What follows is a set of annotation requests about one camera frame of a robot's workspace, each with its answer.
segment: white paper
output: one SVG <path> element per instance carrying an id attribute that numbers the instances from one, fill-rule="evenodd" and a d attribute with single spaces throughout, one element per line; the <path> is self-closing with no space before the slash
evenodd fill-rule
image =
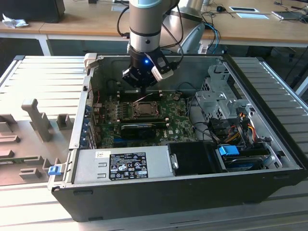
<path id="1" fill-rule="evenodd" d="M 28 26 L 29 25 L 29 24 L 26 23 L 26 21 L 24 19 L 12 19 L 12 18 L 6 17 L 4 14 L 2 14 L 2 16 L 3 16 L 2 22 L 7 27 L 11 27 L 11 28 L 15 29 L 15 27 L 21 27 L 21 26 Z"/>
<path id="2" fill-rule="evenodd" d="M 236 13 L 240 18 L 254 18 L 254 19 L 269 19 L 264 14 L 256 13 Z"/>

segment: wooden desk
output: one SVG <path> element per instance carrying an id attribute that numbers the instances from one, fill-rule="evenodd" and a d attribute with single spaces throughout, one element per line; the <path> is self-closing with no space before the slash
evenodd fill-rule
<path id="1" fill-rule="evenodd" d="M 228 41 L 237 42 L 239 45 L 256 43 L 273 42 L 273 43 L 292 43 L 300 44 L 304 47 L 308 45 L 308 25 L 298 21 L 280 21 L 272 11 L 284 11 L 284 7 L 274 5 L 274 0 L 216 0 L 216 3 L 222 3 L 228 12 L 233 13 L 229 6 L 233 7 L 251 7 L 259 10 L 259 13 L 266 14 L 268 19 L 249 19 L 240 18 L 237 14 L 216 13 L 217 5 L 212 4 L 203 7 L 204 12 L 216 13 L 213 18 L 215 28 L 221 33 L 221 42 L 230 44 Z M 304 3 L 297 1 L 284 0 L 284 5 L 289 8 L 291 6 L 304 7 Z M 211 22 L 209 16 L 205 16 L 208 22 Z M 208 39 L 208 33 L 204 34 L 204 39 Z"/>
<path id="2" fill-rule="evenodd" d="M 7 38 L 32 38 L 38 39 L 44 55 L 52 55 L 49 39 L 68 40 L 117 40 L 127 41 L 121 38 L 116 31 L 116 22 L 120 12 L 111 11 L 112 4 L 98 2 L 88 4 L 87 0 L 64 0 L 65 16 L 58 24 L 30 22 L 29 27 L 10 29 L 0 26 L 0 37 Z M 284 11 L 284 7 L 274 5 L 274 0 L 215 0 L 217 4 L 223 4 L 228 12 L 229 6 L 253 7 L 260 13 L 272 11 Z M 284 5 L 290 10 L 291 6 L 303 7 L 305 4 L 284 0 Z M 306 47 L 308 45 L 308 25 L 301 22 L 279 21 L 275 15 L 266 15 L 265 19 L 244 19 L 236 14 L 232 18 L 228 13 L 217 13 L 217 5 L 212 4 L 203 7 L 203 11 L 215 13 L 213 22 L 220 31 L 220 44 L 230 45 L 257 45 L 257 46 L 283 46 Z M 129 13 L 122 17 L 120 28 L 126 32 Z M 203 43 L 207 44 L 213 39 L 213 32 L 207 30 L 203 35 Z"/>

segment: blue tab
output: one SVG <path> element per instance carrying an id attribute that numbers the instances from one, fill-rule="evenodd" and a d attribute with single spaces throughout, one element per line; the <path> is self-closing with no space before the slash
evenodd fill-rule
<path id="1" fill-rule="evenodd" d="M 61 175 L 61 167 L 60 166 L 51 166 L 48 169 L 48 175 Z"/>
<path id="2" fill-rule="evenodd" d="M 239 155 L 239 150 L 234 145 L 226 145 L 218 148 L 220 155 Z"/>

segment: wire bundle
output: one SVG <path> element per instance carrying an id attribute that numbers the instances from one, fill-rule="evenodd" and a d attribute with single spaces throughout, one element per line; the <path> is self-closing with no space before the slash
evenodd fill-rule
<path id="1" fill-rule="evenodd" d="M 213 33 L 214 33 L 214 38 L 213 38 L 213 40 L 211 41 L 211 43 L 210 43 L 210 45 L 208 46 L 208 50 L 212 47 L 212 45 L 214 44 L 214 41 L 216 40 L 216 44 L 215 44 L 215 48 L 213 49 L 213 51 L 212 51 L 212 54 L 214 54 L 215 53 L 215 51 L 216 51 L 216 49 L 217 49 L 217 47 L 218 47 L 218 45 L 219 45 L 219 42 L 220 42 L 220 32 L 215 28 L 215 26 L 214 26 L 214 23 L 213 23 L 213 15 L 212 14 L 209 14 L 209 16 L 211 17 L 211 21 L 212 21 L 212 25 L 210 24 L 210 23 L 208 23 L 207 21 L 206 21 L 206 19 L 204 18 L 204 15 L 205 13 L 202 13 L 201 15 L 202 15 L 202 17 L 203 17 L 203 20 L 204 20 L 204 24 L 205 24 L 205 26 L 207 26 L 207 27 L 209 27 L 212 31 L 213 31 Z"/>

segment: warning label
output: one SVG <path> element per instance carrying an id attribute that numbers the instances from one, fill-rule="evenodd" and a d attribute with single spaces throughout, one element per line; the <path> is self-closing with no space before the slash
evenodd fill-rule
<path id="1" fill-rule="evenodd" d="M 110 180 L 148 178 L 145 153 L 111 154 L 109 166 Z"/>

